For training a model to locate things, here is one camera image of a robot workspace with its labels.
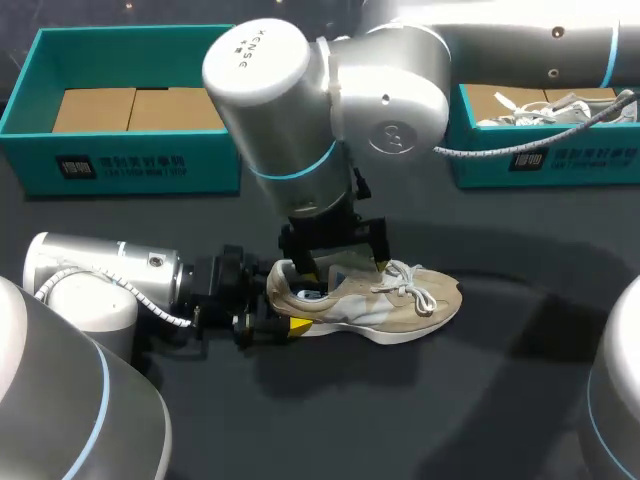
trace shoe sole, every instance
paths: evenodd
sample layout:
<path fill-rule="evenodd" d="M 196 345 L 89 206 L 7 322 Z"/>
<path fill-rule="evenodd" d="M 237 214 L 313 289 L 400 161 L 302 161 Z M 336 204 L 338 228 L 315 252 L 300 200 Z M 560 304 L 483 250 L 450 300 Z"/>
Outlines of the shoe sole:
<path fill-rule="evenodd" d="M 432 325 L 431 327 L 423 328 L 421 330 L 415 330 L 413 332 L 390 333 L 380 332 L 370 327 L 350 325 L 348 323 L 316 323 L 312 325 L 311 328 L 304 334 L 302 334 L 302 336 L 322 337 L 324 335 L 329 335 L 335 332 L 353 332 L 362 335 L 363 337 L 366 337 L 379 345 L 397 345 L 398 343 L 406 343 L 417 340 L 424 337 L 425 335 L 430 334 L 431 332 L 435 332 L 439 328 L 442 328 L 444 325 L 449 323 L 449 320 L 455 317 L 456 313 L 458 312 L 455 312 L 449 318 L 436 325 Z"/>

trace dark tabletop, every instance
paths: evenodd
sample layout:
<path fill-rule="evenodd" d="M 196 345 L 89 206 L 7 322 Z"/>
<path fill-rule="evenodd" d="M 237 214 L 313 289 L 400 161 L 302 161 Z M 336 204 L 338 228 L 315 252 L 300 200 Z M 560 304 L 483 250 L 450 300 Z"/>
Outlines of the dark tabletop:
<path fill-rule="evenodd" d="M 38 26 L 277 16 L 313 38 L 347 31 L 357 11 L 346 0 L 131 3 L 0 1 L 0 62 L 16 73 Z M 12 75 L 0 66 L 5 85 Z M 393 347 L 335 334 L 240 353 L 220 334 L 204 362 L 146 354 L 173 421 L 169 480 L 582 478 L 576 412 L 607 312 L 640 267 L 640 189 L 460 191 L 442 158 L 361 169 L 373 198 L 359 211 L 387 216 L 395 258 L 459 278 L 462 310 Z M 277 255 L 281 223 L 249 175 L 239 197 L 26 200 L 0 158 L 0 274 L 16 283 L 40 231 L 192 260 L 224 243 Z"/>

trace brown cardboard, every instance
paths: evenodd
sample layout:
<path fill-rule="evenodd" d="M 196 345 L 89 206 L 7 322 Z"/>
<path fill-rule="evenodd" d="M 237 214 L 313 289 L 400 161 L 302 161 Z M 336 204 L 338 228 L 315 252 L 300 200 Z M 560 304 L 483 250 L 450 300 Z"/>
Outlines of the brown cardboard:
<path fill-rule="evenodd" d="M 496 92 L 500 92 L 518 107 L 528 103 L 547 101 L 543 90 L 496 87 L 493 85 L 465 85 L 465 88 L 473 108 L 473 118 L 476 122 L 513 113 L 498 102 L 495 97 Z"/>
<path fill-rule="evenodd" d="M 135 88 L 67 90 L 53 132 L 124 132 L 135 93 Z"/>
<path fill-rule="evenodd" d="M 612 88 L 579 88 L 576 90 L 545 90 L 547 100 L 550 103 L 557 102 L 570 93 L 575 93 L 579 97 L 590 100 L 606 100 L 616 98 L 616 92 Z"/>
<path fill-rule="evenodd" d="M 204 88 L 138 90 L 129 122 L 130 131 L 222 129 Z"/>

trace robotic arm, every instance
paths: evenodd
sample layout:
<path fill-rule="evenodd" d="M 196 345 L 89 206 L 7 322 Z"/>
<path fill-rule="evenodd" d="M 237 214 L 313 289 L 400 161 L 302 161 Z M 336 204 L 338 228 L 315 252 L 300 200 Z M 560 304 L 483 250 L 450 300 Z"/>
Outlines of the robotic arm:
<path fill-rule="evenodd" d="M 389 259 L 384 219 L 354 213 L 369 192 L 353 159 L 404 162 L 433 149 L 452 84 L 634 85 L 638 41 L 640 5 L 628 0 L 365 0 L 353 38 L 308 43 L 276 19 L 239 25 L 207 53 L 203 80 L 289 219 L 285 256 L 314 274 L 314 249 L 369 243 L 379 264 Z"/>

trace teal box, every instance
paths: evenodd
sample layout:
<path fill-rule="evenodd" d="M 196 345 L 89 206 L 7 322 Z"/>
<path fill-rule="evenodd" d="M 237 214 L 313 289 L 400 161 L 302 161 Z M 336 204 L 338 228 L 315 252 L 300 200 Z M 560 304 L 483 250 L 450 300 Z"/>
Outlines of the teal box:
<path fill-rule="evenodd" d="M 455 150 L 491 150 L 541 140 L 569 128 L 479 127 L 465 87 L 458 85 L 451 93 L 446 145 Z M 450 161 L 460 188 L 635 184 L 640 183 L 639 139 L 639 123 L 597 124 L 525 154 Z"/>
<path fill-rule="evenodd" d="M 29 195 L 234 193 L 226 130 L 51 133 L 72 88 L 202 87 L 230 25 L 41 29 L 4 116 L 0 146 Z"/>

